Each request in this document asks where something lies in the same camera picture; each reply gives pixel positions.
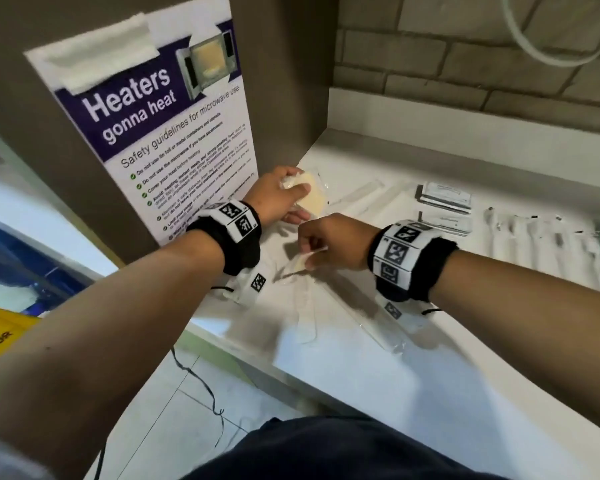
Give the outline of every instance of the white brick wall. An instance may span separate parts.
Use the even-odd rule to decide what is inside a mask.
[[[600,39],[600,0],[511,0],[562,56]],[[600,60],[554,68],[513,42],[499,0],[340,0],[334,86],[600,132]]]

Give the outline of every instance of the cheese slice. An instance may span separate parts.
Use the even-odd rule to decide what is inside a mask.
[[[309,192],[309,195],[306,197],[298,200],[296,205],[302,207],[314,216],[320,217],[327,207],[327,195],[325,195],[322,186],[318,183],[316,177],[307,171],[295,175],[294,177],[286,178],[283,186],[286,189],[290,189],[298,184],[311,185],[311,192]]]

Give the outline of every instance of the safety guidelines poster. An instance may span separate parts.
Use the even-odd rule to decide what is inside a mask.
[[[25,55],[160,245],[257,179],[229,0],[137,14]]]

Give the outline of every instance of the floor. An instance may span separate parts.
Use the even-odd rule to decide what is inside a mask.
[[[168,354],[113,428],[100,480],[178,480],[231,449],[264,421],[303,416],[197,355],[179,349],[176,354],[211,387],[216,410],[224,409],[222,437],[208,392]],[[85,480],[94,475],[95,463]]]

